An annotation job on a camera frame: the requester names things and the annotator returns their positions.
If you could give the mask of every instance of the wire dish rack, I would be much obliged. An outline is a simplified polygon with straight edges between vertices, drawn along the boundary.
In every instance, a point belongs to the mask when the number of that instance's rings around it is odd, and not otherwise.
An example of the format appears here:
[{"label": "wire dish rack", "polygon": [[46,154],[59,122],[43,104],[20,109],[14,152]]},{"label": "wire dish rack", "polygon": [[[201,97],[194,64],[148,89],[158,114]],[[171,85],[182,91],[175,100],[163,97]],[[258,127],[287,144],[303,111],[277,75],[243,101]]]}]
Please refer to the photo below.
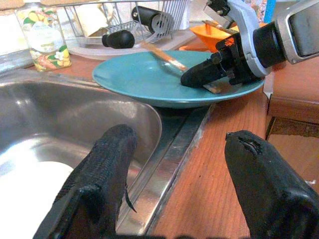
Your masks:
[{"label": "wire dish rack", "polygon": [[102,44],[104,34],[130,31],[135,46],[142,40],[154,43],[179,29],[189,0],[102,0],[60,5],[64,8],[76,40]]}]

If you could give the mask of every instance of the wooden handle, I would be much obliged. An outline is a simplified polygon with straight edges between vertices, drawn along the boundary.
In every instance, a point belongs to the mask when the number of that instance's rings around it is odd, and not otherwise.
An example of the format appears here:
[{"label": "wooden handle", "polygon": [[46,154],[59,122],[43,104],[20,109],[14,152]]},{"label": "wooden handle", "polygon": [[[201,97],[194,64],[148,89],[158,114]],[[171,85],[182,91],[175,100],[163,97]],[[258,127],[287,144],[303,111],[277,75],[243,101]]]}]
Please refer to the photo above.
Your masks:
[{"label": "wooden handle", "polygon": [[222,27],[221,25],[219,25],[218,23],[216,23],[216,22],[213,22],[213,21],[208,21],[208,20],[206,20],[206,21],[203,21],[205,24],[208,24],[208,25],[210,25],[210,26],[212,26],[212,27],[215,27],[215,28],[217,28],[217,29],[219,29],[219,30],[221,30],[221,31],[223,31],[223,32],[226,32],[226,33],[228,33],[228,34],[235,34],[235,33],[238,33],[238,31],[235,31],[235,30],[232,30],[232,29],[226,29],[226,28],[224,28],[224,27]]},{"label": "wooden handle", "polygon": [[150,44],[146,41],[142,41],[141,42],[141,47],[153,52],[156,56],[160,57],[161,59],[163,59],[164,61],[169,62],[170,64],[172,64],[173,66],[175,66],[176,68],[180,69],[181,71],[187,71],[188,68],[186,66],[184,66],[183,64],[181,64],[179,61],[177,61],[175,58],[167,55],[165,52],[163,52],[162,50],[158,49],[157,47],[155,47],[153,44]]},{"label": "wooden handle", "polygon": [[205,23],[205,30],[207,35],[211,35],[211,27],[209,24]]}]

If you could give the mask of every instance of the soap bottle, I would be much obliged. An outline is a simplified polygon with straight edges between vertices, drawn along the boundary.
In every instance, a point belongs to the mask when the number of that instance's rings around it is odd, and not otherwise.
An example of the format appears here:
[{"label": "soap bottle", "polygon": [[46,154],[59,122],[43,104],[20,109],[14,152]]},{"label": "soap bottle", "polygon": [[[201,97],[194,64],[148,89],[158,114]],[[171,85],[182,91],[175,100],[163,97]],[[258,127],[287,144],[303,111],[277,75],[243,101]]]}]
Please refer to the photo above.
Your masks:
[{"label": "soap bottle", "polygon": [[69,51],[55,7],[42,5],[40,0],[24,0],[15,15],[30,48],[38,71],[51,71],[71,65]]}]

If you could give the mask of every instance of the stainless steel sink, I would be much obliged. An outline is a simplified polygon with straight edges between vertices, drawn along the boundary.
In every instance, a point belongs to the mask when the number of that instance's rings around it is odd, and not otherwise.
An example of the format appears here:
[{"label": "stainless steel sink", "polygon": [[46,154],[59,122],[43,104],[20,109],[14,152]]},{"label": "stainless steel sink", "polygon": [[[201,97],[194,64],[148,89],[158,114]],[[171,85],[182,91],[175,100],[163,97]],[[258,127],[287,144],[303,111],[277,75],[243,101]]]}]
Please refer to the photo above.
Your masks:
[{"label": "stainless steel sink", "polygon": [[[131,186],[160,139],[161,121],[153,108],[93,84],[53,75],[21,70],[2,76],[0,217],[6,215],[6,222],[1,224],[0,238],[32,236],[69,172],[107,129],[119,123],[129,125],[138,135],[128,174]],[[23,211],[30,208],[30,213]],[[15,237],[14,228],[9,228],[19,225],[17,221],[33,221],[16,228],[22,230],[21,237]],[[11,233],[4,235],[3,229]]]},{"label": "stainless steel sink", "polygon": [[3,73],[0,238],[32,238],[69,173],[119,123],[138,135],[128,173],[129,195],[138,213],[123,203],[117,232],[146,233],[207,109],[154,109],[54,72]]}]

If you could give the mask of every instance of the teal plate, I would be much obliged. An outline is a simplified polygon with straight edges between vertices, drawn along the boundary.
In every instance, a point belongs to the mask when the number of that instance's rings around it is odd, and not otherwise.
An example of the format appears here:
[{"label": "teal plate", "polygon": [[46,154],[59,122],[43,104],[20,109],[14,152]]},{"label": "teal plate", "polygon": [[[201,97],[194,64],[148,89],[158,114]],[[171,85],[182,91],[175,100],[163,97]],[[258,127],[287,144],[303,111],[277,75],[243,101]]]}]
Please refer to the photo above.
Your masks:
[{"label": "teal plate", "polygon": [[[187,67],[210,57],[211,53],[167,51]],[[264,81],[231,86],[227,78],[218,80],[220,94],[180,84],[181,73],[150,52],[112,58],[98,65],[92,76],[102,87],[158,107],[191,108],[240,97],[260,88]]]}]

